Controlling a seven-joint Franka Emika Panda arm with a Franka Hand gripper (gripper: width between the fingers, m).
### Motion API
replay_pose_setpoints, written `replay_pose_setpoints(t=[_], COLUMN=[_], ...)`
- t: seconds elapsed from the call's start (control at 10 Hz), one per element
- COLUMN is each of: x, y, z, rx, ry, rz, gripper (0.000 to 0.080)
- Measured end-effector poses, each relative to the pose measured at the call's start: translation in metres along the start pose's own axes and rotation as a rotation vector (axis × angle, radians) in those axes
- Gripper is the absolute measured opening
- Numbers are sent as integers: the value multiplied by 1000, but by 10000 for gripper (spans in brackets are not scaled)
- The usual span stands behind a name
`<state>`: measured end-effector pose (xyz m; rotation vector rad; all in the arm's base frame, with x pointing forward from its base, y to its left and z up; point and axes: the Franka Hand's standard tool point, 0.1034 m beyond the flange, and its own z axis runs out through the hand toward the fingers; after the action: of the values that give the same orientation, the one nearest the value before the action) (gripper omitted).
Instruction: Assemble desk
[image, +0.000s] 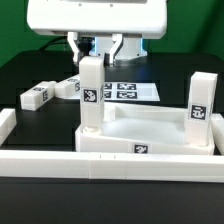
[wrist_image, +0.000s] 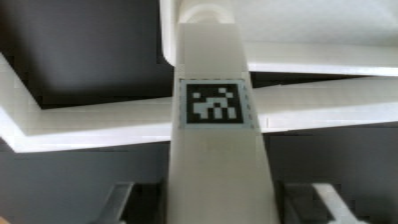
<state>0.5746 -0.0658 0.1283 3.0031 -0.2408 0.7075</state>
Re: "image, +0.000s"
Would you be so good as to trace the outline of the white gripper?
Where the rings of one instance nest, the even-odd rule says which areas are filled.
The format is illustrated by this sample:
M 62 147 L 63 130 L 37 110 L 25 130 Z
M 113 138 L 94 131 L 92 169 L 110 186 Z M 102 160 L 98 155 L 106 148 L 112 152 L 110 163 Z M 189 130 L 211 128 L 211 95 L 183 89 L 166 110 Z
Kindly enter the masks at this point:
M 78 64 L 78 33 L 86 36 L 113 34 L 105 64 L 113 65 L 123 46 L 123 35 L 160 39 L 167 29 L 166 0 L 28 0 L 27 22 L 42 35 L 63 35 Z

